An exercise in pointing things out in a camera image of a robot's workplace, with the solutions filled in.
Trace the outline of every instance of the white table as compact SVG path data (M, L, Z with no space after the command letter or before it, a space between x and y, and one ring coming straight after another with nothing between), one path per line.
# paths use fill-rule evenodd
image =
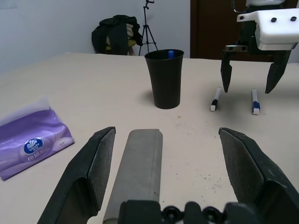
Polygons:
M219 127L243 132L284 171L299 190L299 65L289 64L278 86L264 94L269 63L232 62L227 94L210 112L222 87L220 61L184 59L181 104L171 110L153 105L146 62L137 56L69 53L0 77L0 116L42 95L69 127L76 143L3 182L0 222L37 223L66 165L92 134L116 127L111 172L102 210L89 224L102 222L130 131L159 128L164 135L161 207L184 209L188 201L222 210L236 201L228 180ZM261 113L251 115L251 89Z

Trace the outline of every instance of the brown door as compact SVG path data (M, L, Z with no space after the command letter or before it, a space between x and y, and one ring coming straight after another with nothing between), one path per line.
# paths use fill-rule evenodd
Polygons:
M286 8L297 6L298 0L287 0ZM238 11L244 11L246 0L236 0ZM225 45L238 40L241 22L231 7L231 0L191 0L191 58L221 59ZM238 61L272 62L271 56L247 56L238 53Z

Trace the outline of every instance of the gray fabric case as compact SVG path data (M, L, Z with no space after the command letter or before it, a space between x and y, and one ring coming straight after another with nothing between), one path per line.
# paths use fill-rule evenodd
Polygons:
M163 135L158 129L138 129L128 141L104 215L104 224L117 224L121 203L159 202Z

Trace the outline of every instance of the tripod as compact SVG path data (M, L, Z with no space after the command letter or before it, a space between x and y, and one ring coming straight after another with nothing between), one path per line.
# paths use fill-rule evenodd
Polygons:
M143 45L146 44L148 46L148 52L150 52L150 49L149 49L149 44L154 44L156 49L158 50L157 48L157 43L155 42L154 40L154 37L153 37L153 34L151 33L150 31L150 27L148 26L147 22L146 22L146 13L145 13L145 9L149 9L148 7L148 4L149 3L155 3L155 1L149 1L149 0L146 0L146 4L145 6L143 6L143 11L144 11L144 21L145 21L145 25L143 26L143 32L142 32L142 41L143 41L143 37L144 37L144 31L145 31L145 34L146 34L146 42L145 43L142 43ZM151 39L153 40L153 42L149 43L149 36L148 36L148 31L149 31L149 34L151 36Z

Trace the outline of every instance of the purple tissue package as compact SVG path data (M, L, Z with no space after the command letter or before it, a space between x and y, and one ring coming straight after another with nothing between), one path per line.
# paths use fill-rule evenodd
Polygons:
M42 98L0 119L0 177L6 180L73 143L68 127Z

